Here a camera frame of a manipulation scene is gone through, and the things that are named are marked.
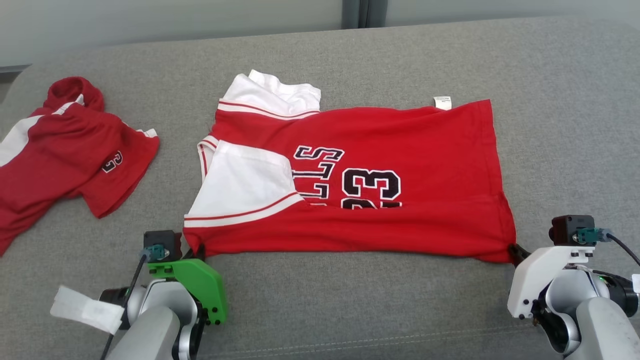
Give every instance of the white tag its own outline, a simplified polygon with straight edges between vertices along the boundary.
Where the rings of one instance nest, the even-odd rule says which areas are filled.
[[[436,96],[433,100],[436,101],[436,108],[441,110],[451,110],[451,96]]]
[[[640,294],[640,274],[631,275],[631,282],[634,284],[634,293]]]
[[[120,327],[122,313],[122,306],[93,300],[64,286],[58,289],[50,311],[55,317],[85,323],[111,334]]]

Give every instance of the black cable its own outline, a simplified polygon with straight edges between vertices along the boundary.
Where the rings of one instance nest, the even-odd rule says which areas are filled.
[[[638,257],[634,254],[634,252],[631,251],[631,249],[628,246],[626,246],[620,239],[618,239],[617,237],[613,236],[611,233],[607,234],[607,237],[610,238],[611,240],[615,241],[618,245],[620,245],[621,248],[625,249],[627,254],[629,254],[629,256],[631,256],[633,258],[633,260],[638,265],[640,265],[640,259],[638,259]]]
[[[138,276],[140,275],[140,270],[142,270],[142,265],[145,264],[145,260],[147,259],[147,255],[144,254],[140,258],[140,262],[138,263],[138,267],[136,268],[135,274],[133,274],[133,279],[131,279],[131,285],[129,285],[129,291],[124,295],[124,300],[122,302],[123,306],[127,306],[129,302],[129,297],[131,297],[131,293],[133,292],[133,287],[136,285],[136,281],[138,280]],[[107,343],[104,345],[104,350],[102,351],[102,356],[100,356],[100,360],[105,360],[107,358],[107,353],[109,352],[109,347],[111,346],[111,342],[113,341],[113,334],[109,334],[109,338],[107,339]]]

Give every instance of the printed number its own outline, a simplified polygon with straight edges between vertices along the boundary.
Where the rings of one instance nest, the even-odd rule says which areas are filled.
[[[122,164],[122,153],[120,151],[116,152],[113,159],[107,161],[104,166],[102,166],[102,171],[109,172],[116,168],[116,166]]]
[[[342,200],[341,204],[344,209],[386,209],[386,208],[399,208],[402,206],[402,202],[399,201],[381,201],[380,207],[376,208],[373,201],[367,199],[354,199],[352,197],[346,197]]]
[[[332,147],[300,145],[293,158],[297,160],[320,160],[318,171],[292,171],[293,178],[312,177],[327,181],[331,178],[335,163],[342,159],[344,151]],[[314,183],[314,192],[300,192],[303,197],[329,199],[329,184]],[[379,189],[380,202],[362,199],[362,187]],[[342,172],[342,192],[347,195],[340,205],[345,209],[381,209],[397,208],[402,202],[393,201],[400,195],[400,177],[393,170],[369,170],[365,168],[347,168]]]
[[[371,200],[360,198],[362,187],[380,189],[379,208],[398,208],[402,202],[394,200],[400,195],[400,177],[393,170],[368,170],[365,168],[347,168],[342,172],[342,192],[350,196],[342,200],[345,209],[377,209]]]
[[[393,170],[345,169],[342,172],[342,192],[360,197],[361,186],[356,184],[356,179],[362,179],[365,188],[379,188],[382,200],[393,200],[400,195],[400,177]]]

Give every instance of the gray sofa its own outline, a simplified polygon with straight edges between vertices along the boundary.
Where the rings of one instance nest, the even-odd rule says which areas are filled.
[[[631,27],[534,18],[134,44],[37,62],[0,107],[1,136],[51,83],[84,76],[107,111],[155,128],[161,146],[112,215],[60,201],[0,259],[0,358],[99,358],[106,333],[49,315],[58,286],[94,298],[126,286],[142,234],[181,230],[200,184],[195,145],[234,76],[251,69],[319,87],[324,110],[489,98],[518,242],[549,246],[552,217],[584,213],[640,252],[639,58]],[[510,265],[366,252],[207,262],[225,281],[229,317],[206,328],[201,360],[560,358],[540,328],[510,317]],[[612,243],[590,264],[638,271]]]

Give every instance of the wall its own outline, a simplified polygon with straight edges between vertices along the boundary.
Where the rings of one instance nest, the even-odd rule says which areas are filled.
[[[640,29],[638,0],[389,0],[387,26],[579,14]]]
[[[0,0],[0,67],[130,42],[339,29],[341,0]]]

